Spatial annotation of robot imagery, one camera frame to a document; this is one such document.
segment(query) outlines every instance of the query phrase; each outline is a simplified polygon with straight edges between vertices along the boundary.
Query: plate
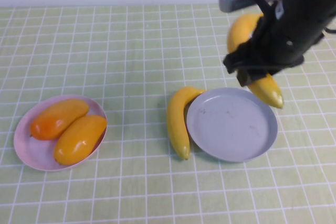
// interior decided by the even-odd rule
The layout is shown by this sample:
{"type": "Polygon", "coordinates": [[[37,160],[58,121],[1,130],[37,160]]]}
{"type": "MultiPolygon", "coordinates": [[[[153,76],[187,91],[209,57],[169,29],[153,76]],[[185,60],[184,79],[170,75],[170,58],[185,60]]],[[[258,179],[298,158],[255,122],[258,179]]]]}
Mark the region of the plate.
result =
{"type": "Polygon", "coordinates": [[[220,88],[204,92],[190,105],[190,137],[203,151],[227,162],[250,161],[277,138],[272,109],[249,91],[220,88]]]}
{"type": "Polygon", "coordinates": [[[84,95],[77,95],[77,94],[60,95],[57,97],[49,98],[35,105],[22,117],[22,119],[16,126],[16,130],[14,133],[15,152],[17,156],[21,159],[21,161],[27,166],[37,170],[54,171],[54,172],[64,170],[67,168],[72,168],[84,162],[85,160],[89,159],[94,154],[94,152],[96,152],[98,146],[105,137],[106,130],[99,138],[92,153],[81,162],[78,162],[70,166],[58,164],[54,160],[54,148],[56,146],[57,140],[51,140],[51,141],[36,140],[35,138],[29,136],[30,135],[29,127],[34,118],[38,116],[39,113],[41,113],[44,109],[53,105],[54,103],[57,103],[65,99],[83,100],[87,102],[87,104],[89,105],[90,109],[89,112],[87,113],[88,115],[96,114],[106,118],[106,114],[102,109],[102,107],[96,101],[84,95]]]}

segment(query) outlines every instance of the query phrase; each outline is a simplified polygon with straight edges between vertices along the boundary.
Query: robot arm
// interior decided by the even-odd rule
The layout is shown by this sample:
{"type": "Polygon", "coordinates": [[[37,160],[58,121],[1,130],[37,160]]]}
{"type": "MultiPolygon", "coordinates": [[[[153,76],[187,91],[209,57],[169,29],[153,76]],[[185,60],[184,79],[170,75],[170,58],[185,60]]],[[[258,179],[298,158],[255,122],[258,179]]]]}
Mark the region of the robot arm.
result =
{"type": "Polygon", "coordinates": [[[324,31],[336,34],[326,28],[336,17],[336,0],[219,0],[226,13],[255,4],[263,15],[253,34],[223,61],[228,73],[239,70],[242,87],[303,64],[303,55],[324,31]]]}

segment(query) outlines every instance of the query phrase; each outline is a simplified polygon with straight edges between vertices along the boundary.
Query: toy banana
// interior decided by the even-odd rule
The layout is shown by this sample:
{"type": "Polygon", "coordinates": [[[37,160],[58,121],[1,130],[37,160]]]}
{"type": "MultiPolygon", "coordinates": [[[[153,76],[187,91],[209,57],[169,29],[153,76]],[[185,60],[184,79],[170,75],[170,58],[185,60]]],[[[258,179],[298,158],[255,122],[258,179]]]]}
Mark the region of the toy banana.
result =
{"type": "MultiPolygon", "coordinates": [[[[227,38],[227,50],[229,53],[235,51],[241,43],[246,42],[251,37],[259,18],[259,14],[243,14],[232,24],[227,38]]],[[[256,97],[269,106],[279,109],[284,106],[281,90],[270,74],[249,84],[248,88],[256,97]]]]}
{"type": "Polygon", "coordinates": [[[205,90],[184,87],[172,96],[167,106],[167,131],[170,142],[178,154],[184,160],[190,156],[190,141],[184,121],[184,109],[197,96],[205,90]]]}

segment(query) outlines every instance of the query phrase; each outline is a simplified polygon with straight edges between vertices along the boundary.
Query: plastic fruit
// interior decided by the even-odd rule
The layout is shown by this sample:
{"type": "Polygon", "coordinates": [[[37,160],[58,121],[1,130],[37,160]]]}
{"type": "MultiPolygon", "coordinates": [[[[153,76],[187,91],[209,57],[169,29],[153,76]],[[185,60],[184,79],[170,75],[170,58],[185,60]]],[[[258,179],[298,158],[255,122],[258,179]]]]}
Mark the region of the plastic fruit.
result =
{"type": "Polygon", "coordinates": [[[178,156],[185,160],[190,156],[190,141],[184,121],[184,109],[204,92],[205,90],[184,87],[172,96],[167,107],[167,131],[171,144],[178,156]]]}
{"type": "Polygon", "coordinates": [[[79,99],[57,102],[33,120],[30,125],[30,134],[37,140],[59,138],[71,123],[88,112],[88,104],[79,99]]]}
{"type": "MultiPolygon", "coordinates": [[[[235,51],[238,46],[246,42],[257,26],[262,14],[243,14],[231,26],[227,38],[227,50],[235,51]]],[[[262,102],[281,109],[284,106],[284,98],[274,78],[267,74],[266,77],[248,85],[250,91],[262,102]]]]}
{"type": "Polygon", "coordinates": [[[88,157],[107,127],[99,115],[83,116],[68,127],[56,143],[54,159],[61,165],[73,165],[88,157]]]}

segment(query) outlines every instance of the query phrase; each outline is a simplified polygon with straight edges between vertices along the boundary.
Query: yellow mango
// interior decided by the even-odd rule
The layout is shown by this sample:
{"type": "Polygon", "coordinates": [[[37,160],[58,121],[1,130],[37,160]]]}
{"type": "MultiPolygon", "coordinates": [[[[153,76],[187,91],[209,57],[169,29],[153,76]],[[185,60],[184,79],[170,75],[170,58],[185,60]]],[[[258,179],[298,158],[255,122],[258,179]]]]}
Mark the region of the yellow mango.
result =
{"type": "Polygon", "coordinates": [[[42,111],[30,125],[30,135],[37,140],[53,140],[76,119],[89,112],[89,106],[79,99],[59,101],[42,111]]]}
{"type": "Polygon", "coordinates": [[[68,127],[59,138],[54,159],[61,165],[73,165],[88,157],[107,127],[99,115],[83,116],[68,127]]]}

